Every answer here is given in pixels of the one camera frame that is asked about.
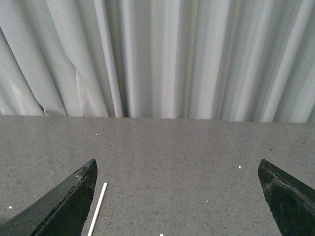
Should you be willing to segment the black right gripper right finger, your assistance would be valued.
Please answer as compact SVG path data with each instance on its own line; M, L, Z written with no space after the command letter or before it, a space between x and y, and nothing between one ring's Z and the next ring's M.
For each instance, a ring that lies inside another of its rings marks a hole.
M277 227L283 236L315 234L315 190L262 159L258 177Z

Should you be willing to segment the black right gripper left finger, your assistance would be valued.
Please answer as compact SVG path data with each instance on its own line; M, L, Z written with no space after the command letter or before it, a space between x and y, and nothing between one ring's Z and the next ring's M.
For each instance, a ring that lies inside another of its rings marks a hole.
M2 236L79 236L94 198L91 159L47 194L0 226Z

